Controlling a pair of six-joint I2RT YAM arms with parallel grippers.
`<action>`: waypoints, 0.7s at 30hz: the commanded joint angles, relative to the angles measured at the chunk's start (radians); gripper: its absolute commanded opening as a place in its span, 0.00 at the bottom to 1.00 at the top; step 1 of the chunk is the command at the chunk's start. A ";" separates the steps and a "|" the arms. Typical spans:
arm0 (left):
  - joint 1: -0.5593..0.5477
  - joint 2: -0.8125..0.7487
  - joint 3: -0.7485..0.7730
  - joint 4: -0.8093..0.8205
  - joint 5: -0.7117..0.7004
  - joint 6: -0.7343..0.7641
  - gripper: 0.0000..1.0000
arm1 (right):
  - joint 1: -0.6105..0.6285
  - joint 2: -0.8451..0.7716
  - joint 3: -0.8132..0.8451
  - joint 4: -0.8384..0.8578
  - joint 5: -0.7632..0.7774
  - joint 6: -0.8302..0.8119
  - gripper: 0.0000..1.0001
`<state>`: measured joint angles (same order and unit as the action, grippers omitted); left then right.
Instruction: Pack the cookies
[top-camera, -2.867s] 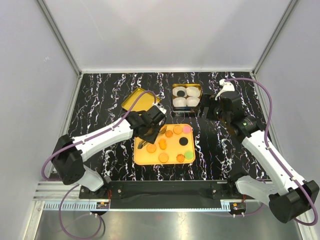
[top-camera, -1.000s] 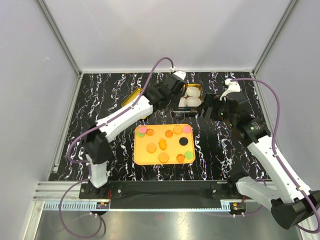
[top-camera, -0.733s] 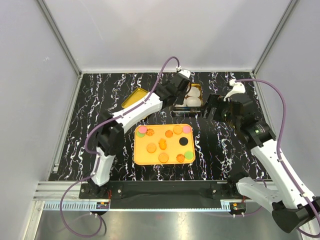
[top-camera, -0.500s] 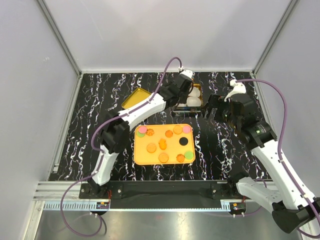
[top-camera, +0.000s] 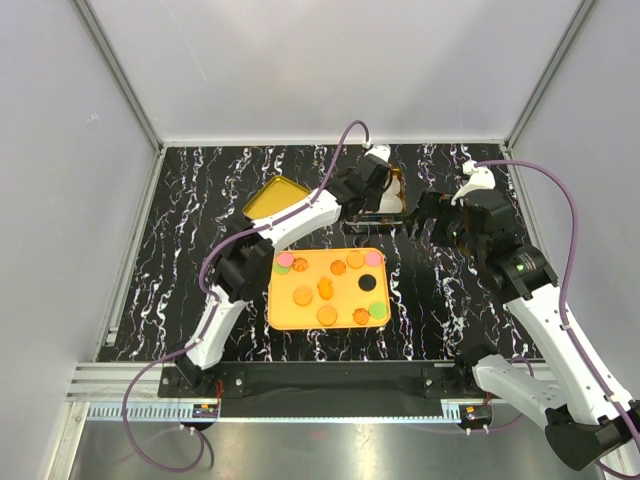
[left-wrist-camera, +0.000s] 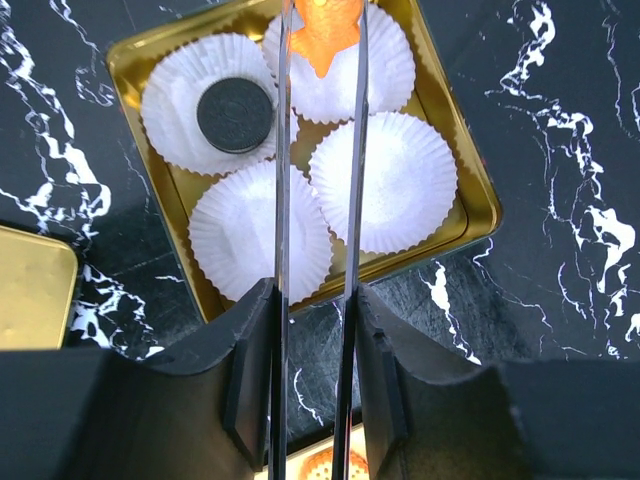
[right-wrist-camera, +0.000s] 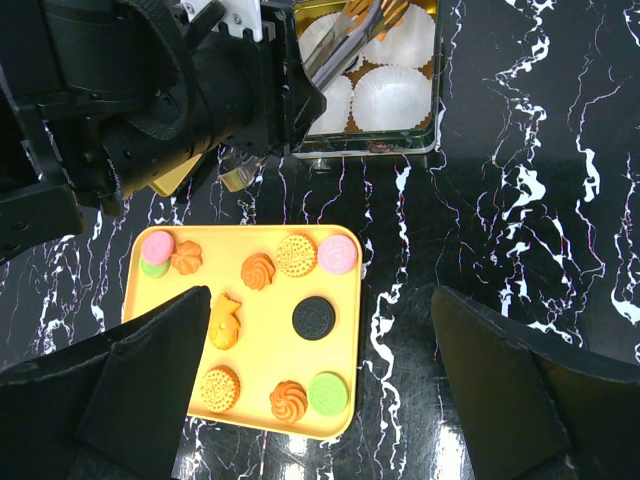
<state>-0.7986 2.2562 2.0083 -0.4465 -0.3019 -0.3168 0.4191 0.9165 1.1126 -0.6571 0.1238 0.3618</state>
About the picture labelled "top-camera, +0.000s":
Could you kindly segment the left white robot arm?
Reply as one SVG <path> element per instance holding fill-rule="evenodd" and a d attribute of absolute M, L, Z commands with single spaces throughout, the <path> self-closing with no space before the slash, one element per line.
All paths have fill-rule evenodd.
<path fill-rule="evenodd" d="M 196 396 L 215 386 L 212 367 L 249 302 L 266 291 L 276 256 L 290 244 L 377 207 L 390 176 L 390 149 L 370 148 L 356 165 L 331 177 L 303 199 L 259 220 L 240 217 L 205 259 L 199 283 L 207 300 L 192 337 L 175 359 L 181 384 Z"/>

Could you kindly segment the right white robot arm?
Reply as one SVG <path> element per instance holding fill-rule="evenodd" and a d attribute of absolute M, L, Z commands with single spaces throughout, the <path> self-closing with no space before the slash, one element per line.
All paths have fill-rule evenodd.
<path fill-rule="evenodd" d="M 556 456 L 580 471 L 630 442 L 639 432 L 639 403 L 620 385 L 561 297 L 544 254 L 518 239 L 510 203 L 495 190 L 460 198 L 422 193 L 407 230 L 418 238 L 434 223 L 429 242 L 453 248 L 481 284 L 526 329 L 552 372 L 548 387 L 479 345 L 459 355 L 445 379 L 463 395 L 498 397 L 535 422 Z"/>

